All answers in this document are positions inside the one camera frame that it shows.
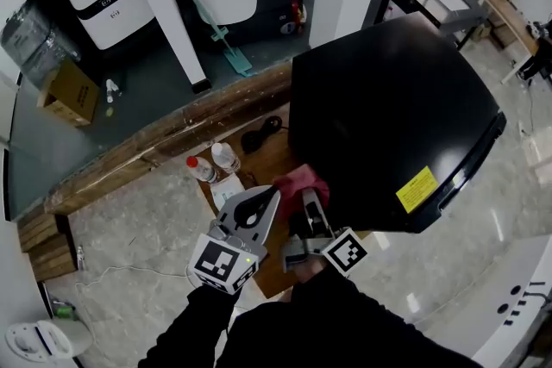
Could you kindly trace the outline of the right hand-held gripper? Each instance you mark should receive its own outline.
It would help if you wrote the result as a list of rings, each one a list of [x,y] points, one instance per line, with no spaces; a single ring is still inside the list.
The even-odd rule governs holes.
[[[323,256],[340,274],[349,277],[368,256],[360,238],[351,228],[331,236],[331,228],[313,188],[303,189],[302,199],[310,236],[318,238],[301,239],[293,235],[282,247],[283,271],[288,272],[310,256]]]

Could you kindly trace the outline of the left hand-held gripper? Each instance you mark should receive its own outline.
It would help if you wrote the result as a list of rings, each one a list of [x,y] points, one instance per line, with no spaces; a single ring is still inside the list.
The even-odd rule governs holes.
[[[189,264],[203,285],[234,295],[259,270],[264,243],[281,194],[273,185],[252,187],[228,199],[207,234],[201,234]]]

